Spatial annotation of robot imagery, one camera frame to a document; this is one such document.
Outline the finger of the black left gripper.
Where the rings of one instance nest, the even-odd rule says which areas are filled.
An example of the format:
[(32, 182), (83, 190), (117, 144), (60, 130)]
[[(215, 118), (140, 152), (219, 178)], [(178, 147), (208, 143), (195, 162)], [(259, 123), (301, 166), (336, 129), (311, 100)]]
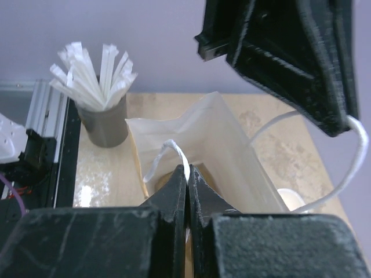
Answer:
[(352, 1), (243, 1), (227, 63), (330, 137), (359, 116)]
[(237, 61), (252, 24), (255, 1), (206, 1), (203, 27), (195, 36), (203, 61), (229, 55)]

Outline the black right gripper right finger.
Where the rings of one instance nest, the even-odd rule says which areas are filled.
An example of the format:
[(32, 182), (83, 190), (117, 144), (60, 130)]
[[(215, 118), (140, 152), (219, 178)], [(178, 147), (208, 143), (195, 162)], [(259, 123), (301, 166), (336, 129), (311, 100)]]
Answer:
[(329, 214), (242, 214), (195, 166), (188, 182), (195, 277), (369, 277), (347, 224)]

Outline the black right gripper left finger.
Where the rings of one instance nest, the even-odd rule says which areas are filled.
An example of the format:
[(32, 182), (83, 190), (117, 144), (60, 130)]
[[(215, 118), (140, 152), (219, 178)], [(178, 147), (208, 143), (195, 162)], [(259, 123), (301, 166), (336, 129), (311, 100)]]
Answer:
[(15, 226), (2, 277), (184, 277), (186, 178), (137, 207), (45, 208)]

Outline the brown paper bag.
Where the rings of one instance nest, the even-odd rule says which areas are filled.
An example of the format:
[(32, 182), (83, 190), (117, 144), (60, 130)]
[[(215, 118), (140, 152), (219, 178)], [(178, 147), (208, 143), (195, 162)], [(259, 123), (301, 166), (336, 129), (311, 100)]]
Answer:
[[(242, 213), (340, 211), (338, 194), (361, 168), (369, 146), (362, 123), (347, 117), (358, 138), (355, 156), (332, 185), (302, 115), (263, 94), (141, 94), (127, 98), (126, 123), (145, 198), (177, 165), (196, 166)], [(290, 211), (277, 189), (296, 191), (305, 205)]]

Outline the white plastic cup lid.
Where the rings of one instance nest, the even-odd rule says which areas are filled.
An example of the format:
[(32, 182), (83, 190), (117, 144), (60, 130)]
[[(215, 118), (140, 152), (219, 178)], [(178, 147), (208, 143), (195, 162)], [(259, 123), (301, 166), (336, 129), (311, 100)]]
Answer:
[(289, 188), (280, 188), (277, 191), (290, 211), (295, 211), (305, 205), (303, 198), (296, 191)]

